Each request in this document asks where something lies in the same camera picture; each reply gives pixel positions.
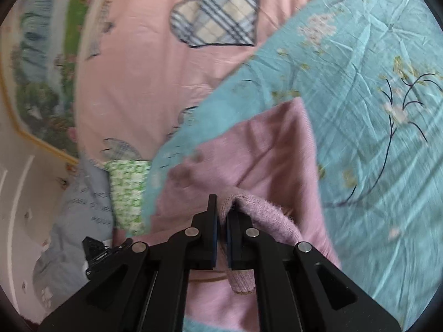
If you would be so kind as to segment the pink knit sweater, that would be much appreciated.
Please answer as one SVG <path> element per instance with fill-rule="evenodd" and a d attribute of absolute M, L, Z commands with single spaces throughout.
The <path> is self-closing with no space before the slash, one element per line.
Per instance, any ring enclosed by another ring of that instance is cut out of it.
<path fill-rule="evenodd" d="M 165 242 L 188 227 L 217 195 L 220 218 L 238 202 L 255 228 L 278 242 L 308 241 L 339 263 L 328 236 L 318 191 L 311 124 L 301 98 L 281 103 L 198 146 L 168 172 L 141 241 Z M 223 250 L 216 268 L 189 277 L 185 331 L 257 331 L 252 272 L 230 271 Z"/>

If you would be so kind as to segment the grey printed pillow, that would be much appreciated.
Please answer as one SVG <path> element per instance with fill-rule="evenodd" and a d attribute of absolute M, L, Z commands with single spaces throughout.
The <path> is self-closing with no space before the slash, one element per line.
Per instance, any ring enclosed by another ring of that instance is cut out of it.
<path fill-rule="evenodd" d="M 35 295 L 47 315 L 89 282 L 83 239 L 90 237 L 110 246 L 113 225 L 108 175 L 81 157 L 77 176 L 61 197 L 49 246 L 33 271 Z"/>

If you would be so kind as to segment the green white checked pillow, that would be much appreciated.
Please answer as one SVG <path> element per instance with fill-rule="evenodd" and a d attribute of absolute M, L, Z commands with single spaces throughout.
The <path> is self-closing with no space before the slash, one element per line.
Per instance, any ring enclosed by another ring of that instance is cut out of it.
<path fill-rule="evenodd" d="M 140 235 L 145 229 L 142 204 L 150 167 L 150 161 L 146 160 L 111 160 L 105 163 L 116 227 L 131 235 Z"/>

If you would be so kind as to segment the pink quilt with plaid hearts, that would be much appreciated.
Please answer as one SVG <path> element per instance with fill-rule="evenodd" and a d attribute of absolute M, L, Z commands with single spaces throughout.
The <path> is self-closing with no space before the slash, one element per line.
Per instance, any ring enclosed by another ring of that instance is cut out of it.
<path fill-rule="evenodd" d="M 310 0 L 92 0 L 77 56 L 79 148 L 150 160 L 185 115 Z"/>

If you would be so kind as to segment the teal floral blanket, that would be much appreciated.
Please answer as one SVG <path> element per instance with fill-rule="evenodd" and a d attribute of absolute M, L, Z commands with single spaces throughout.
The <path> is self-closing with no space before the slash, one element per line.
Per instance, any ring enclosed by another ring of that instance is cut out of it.
<path fill-rule="evenodd" d="M 344 272 L 407 330 L 442 283 L 442 30 L 424 0 L 311 0 L 186 113 L 142 215 L 199 144 L 294 97 Z"/>

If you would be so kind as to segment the framed landscape painting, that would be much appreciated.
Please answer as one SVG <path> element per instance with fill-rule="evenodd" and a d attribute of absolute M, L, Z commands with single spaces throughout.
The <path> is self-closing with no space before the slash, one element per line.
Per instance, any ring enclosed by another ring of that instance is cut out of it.
<path fill-rule="evenodd" d="M 78 158 L 77 54 L 92 0 L 17 0 L 1 25 L 4 97 L 17 130 L 66 160 Z"/>

